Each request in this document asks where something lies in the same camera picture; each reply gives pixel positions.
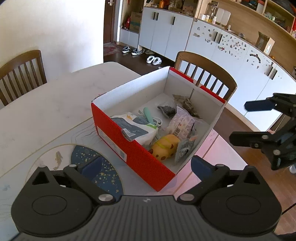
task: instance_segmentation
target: ribbed black surface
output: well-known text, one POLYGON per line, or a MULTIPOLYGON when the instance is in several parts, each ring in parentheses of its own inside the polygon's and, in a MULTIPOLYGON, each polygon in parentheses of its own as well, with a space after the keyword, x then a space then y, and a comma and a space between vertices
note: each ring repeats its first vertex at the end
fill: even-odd
POLYGON ((179 204, 173 196, 123 196, 100 207, 81 229, 56 238, 20 234, 16 241, 279 241, 274 234, 233 237, 209 226, 194 206, 179 204))

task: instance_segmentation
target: box label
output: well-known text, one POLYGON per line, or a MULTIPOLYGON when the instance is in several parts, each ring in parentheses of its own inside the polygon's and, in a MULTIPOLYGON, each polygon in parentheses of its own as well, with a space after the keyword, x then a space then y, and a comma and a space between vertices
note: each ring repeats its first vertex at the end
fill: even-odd
POLYGON ((121 159, 123 159, 126 162, 126 154, 121 150, 110 138, 107 136, 98 126, 98 133, 99 136, 112 148, 113 151, 117 153, 117 155, 120 156, 121 159))

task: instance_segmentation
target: black cabinet handle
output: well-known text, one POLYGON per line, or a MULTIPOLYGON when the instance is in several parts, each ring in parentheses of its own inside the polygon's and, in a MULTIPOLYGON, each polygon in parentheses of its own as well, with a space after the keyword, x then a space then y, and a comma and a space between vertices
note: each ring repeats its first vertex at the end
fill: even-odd
POLYGON ((268 74, 266 74, 266 75, 269 76, 273 69, 274 69, 274 68, 271 66, 270 71, 269 71, 268 74))
POLYGON ((277 73, 277 70, 275 70, 275 73, 274 73, 273 77, 271 78, 271 80, 273 80, 273 79, 274 79, 274 77, 275 77, 276 73, 277 73))
POLYGON ((222 37, 223 37, 223 34, 221 34, 221 38, 219 39, 219 43, 221 42, 222 37))
POLYGON ((216 35, 215 35, 215 39, 214 39, 214 42, 216 41, 217 35, 218 35, 218 32, 216 32, 216 35))

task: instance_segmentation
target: triangular hole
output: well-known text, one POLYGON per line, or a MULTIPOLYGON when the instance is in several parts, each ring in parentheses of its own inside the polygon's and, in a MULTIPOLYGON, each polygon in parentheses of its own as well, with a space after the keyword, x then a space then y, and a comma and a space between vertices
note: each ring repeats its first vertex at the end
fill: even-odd
POLYGON ((35 180, 33 181, 33 185, 49 183, 47 176, 44 172, 39 172, 35 180))
POLYGON ((244 183, 260 185, 259 180, 257 179, 257 177, 253 172, 248 172, 248 174, 246 175, 246 178, 244 179, 244 183))

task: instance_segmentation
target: white cutting board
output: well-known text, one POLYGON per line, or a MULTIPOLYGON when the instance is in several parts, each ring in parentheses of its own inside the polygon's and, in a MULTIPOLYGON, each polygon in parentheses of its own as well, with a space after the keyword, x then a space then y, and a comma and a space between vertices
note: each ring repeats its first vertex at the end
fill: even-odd
POLYGON ((231 15, 231 13, 225 10, 220 23, 222 25, 226 26, 228 23, 228 20, 230 18, 230 15, 231 15))
POLYGON ((222 19, 222 16, 224 14, 224 11, 225 11, 224 9, 218 8, 217 13, 216 13, 216 22, 217 23, 220 23, 221 22, 221 19, 222 19))

